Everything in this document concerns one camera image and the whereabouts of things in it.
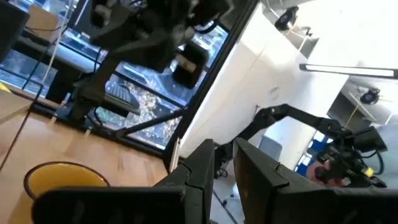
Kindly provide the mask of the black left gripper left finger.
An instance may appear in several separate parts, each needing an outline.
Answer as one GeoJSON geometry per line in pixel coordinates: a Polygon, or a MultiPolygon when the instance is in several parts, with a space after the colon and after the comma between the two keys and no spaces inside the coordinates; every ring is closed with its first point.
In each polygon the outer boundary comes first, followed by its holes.
{"type": "Polygon", "coordinates": [[[152,187],[61,187],[32,207],[34,224],[209,224],[215,145],[204,140],[152,187]]]}

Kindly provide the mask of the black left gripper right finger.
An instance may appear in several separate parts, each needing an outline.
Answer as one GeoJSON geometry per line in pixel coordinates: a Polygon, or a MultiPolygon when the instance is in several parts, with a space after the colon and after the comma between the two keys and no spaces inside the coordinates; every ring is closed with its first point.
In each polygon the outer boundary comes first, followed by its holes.
{"type": "Polygon", "coordinates": [[[246,224],[398,224],[398,190],[324,187],[241,138],[233,151],[246,224]]]}

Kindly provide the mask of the black laptop keyboard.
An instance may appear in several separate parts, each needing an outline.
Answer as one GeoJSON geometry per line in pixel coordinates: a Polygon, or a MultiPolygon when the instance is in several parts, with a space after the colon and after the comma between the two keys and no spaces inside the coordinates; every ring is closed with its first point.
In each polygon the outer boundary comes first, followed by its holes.
{"type": "Polygon", "coordinates": [[[126,85],[108,81],[105,85],[105,96],[101,107],[120,116],[127,117],[129,113],[140,116],[140,103],[126,85]]]}

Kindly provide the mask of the black ceiling fixture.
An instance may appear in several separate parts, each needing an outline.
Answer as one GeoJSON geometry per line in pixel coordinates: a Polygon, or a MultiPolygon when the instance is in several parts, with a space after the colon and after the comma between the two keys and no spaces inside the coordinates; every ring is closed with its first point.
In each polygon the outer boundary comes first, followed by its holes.
{"type": "Polygon", "coordinates": [[[360,97],[360,102],[365,105],[375,105],[379,101],[380,89],[372,88],[360,97]]]}
{"type": "Polygon", "coordinates": [[[295,21],[297,20],[298,6],[292,6],[286,9],[286,11],[275,21],[275,28],[280,31],[287,31],[293,28],[295,21]]]}

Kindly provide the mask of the dark grey desk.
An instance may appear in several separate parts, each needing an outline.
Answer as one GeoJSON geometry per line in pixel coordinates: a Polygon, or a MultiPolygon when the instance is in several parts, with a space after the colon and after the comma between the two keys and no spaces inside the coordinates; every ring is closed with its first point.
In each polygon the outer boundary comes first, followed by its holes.
{"type": "MultiPolygon", "coordinates": [[[[46,47],[36,44],[28,38],[19,37],[11,47],[30,58],[40,60],[48,65],[52,56],[53,48],[44,53],[46,47]]],[[[57,70],[55,78],[49,86],[46,99],[54,103],[61,103],[68,93],[72,93],[77,82],[84,73],[91,73],[94,69],[94,60],[78,52],[60,45],[55,54],[52,68],[57,70]]]]}

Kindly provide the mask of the amber glass mug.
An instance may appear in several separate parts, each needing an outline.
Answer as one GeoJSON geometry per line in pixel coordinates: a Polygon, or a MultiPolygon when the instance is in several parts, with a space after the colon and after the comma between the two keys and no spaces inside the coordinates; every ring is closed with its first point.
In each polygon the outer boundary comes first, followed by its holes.
{"type": "Polygon", "coordinates": [[[31,168],[24,176],[24,190],[35,200],[59,187],[109,187],[109,181],[98,171],[67,161],[44,162],[31,168]]]}

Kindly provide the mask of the long ceiling light bar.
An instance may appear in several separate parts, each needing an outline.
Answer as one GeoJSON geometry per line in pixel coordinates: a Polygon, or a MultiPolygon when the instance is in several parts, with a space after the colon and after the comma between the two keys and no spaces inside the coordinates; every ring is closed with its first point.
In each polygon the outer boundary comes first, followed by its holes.
{"type": "Polygon", "coordinates": [[[301,71],[325,72],[344,74],[353,77],[383,78],[388,80],[398,80],[398,69],[392,68],[368,68],[368,67],[340,67],[330,65],[312,65],[301,63],[301,71]]]}

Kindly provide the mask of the cardboard box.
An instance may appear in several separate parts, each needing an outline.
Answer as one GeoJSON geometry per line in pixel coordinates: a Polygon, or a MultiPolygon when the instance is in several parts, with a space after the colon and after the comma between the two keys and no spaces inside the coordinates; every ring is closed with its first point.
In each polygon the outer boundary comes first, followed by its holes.
{"type": "Polygon", "coordinates": [[[26,28],[29,31],[49,42],[58,37],[61,31],[62,19],[35,4],[30,5],[28,13],[30,17],[26,28]]]}

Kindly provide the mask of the black monitor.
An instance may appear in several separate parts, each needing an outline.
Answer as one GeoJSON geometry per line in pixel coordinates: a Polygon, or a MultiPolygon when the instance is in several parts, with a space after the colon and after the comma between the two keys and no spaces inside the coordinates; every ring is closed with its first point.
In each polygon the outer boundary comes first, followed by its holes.
{"type": "Polygon", "coordinates": [[[0,63],[6,58],[29,20],[29,13],[0,0],[0,63]]]}

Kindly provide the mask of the black aluminium rig frame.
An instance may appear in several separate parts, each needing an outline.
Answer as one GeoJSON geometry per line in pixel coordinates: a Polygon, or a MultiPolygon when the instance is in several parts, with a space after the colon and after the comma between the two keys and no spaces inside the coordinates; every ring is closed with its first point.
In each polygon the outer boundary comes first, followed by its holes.
{"type": "Polygon", "coordinates": [[[95,136],[99,136],[111,142],[115,142],[116,144],[135,149],[154,157],[161,158],[165,162],[165,167],[169,168],[171,164],[172,150],[174,144],[177,142],[178,139],[182,139],[184,135],[188,133],[190,125],[193,124],[193,120],[198,114],[199,108],[203,104],[205,97],[209,93],[211,87],[214,85],[214,82],[219,72],[221,71],[221,68],[226,63],[229,55],[233,51],[233,47],[235,47],[235,45],[238,43],[244,32],[244,29],[254,15],[256,7],[259,5],[259,0],[244,1],[245,4],[242,7],[242,13],[240,13],[240,18],[237,19],[234,23],[230,31],[229,37],[226,38],[225,42],[221,46],[220,53],[218,53],[218,55],[216,56],[213,65],[208,70],[208,74],[204,77],[203,82],[198,88],[198,91],[194,94],[193,98],[190,100],[185,109],[182,110],[182,114],[180,115],[180,121],[175,131],[173,132],[170,141],[167,143],[164,151],[155,148],[155,146],[149,143],[145,143],[144,141],[134,139],[129,136],[117,138],[112,136],[110,133],[106,133],[105,131],[101,131],[99,129],[93,130],[92,133],[95,136]]]}

